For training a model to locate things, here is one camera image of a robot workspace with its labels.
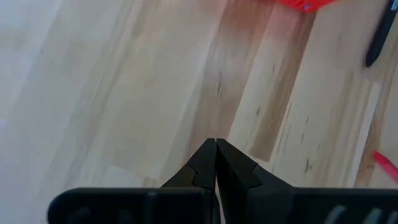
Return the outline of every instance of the pink object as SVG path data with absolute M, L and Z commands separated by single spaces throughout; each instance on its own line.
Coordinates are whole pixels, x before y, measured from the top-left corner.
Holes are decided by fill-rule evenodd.
M 380 154 L 379 152 L 373 153 L 374 158 L 377 163 L 387 172 L 394 180 L 398 183 L 398 169 L 397 167 L 385 156 Z

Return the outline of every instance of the red plastic part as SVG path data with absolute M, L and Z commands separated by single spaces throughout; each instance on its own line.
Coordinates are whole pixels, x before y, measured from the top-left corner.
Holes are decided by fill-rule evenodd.
M 278 1 L 304 12 L 312 12 L 336 0 L 278 0 Z

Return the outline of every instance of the wood grain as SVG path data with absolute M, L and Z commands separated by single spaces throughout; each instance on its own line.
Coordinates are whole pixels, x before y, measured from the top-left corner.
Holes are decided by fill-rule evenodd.
M 397 23 L 363 68 L 385 3 L 3 1 L 0 223 L 45 223 L 74 187 L 160 186 L 206 138 L 292 185 L 396 187 L 369 155 L 398 162 Z

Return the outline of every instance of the red object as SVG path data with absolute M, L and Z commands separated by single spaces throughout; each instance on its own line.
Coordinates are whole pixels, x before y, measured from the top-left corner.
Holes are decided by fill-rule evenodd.
M 336 0 L 278 0 L 278 1 L 304 12 L 312 12 Z
M 384 169 L 384 171 L 387 172 L 395 180 L 395 182 L 398 183 L 397 167 L 379 152 L 374 152 L 373 156 L 376 159 L 377 163 Z

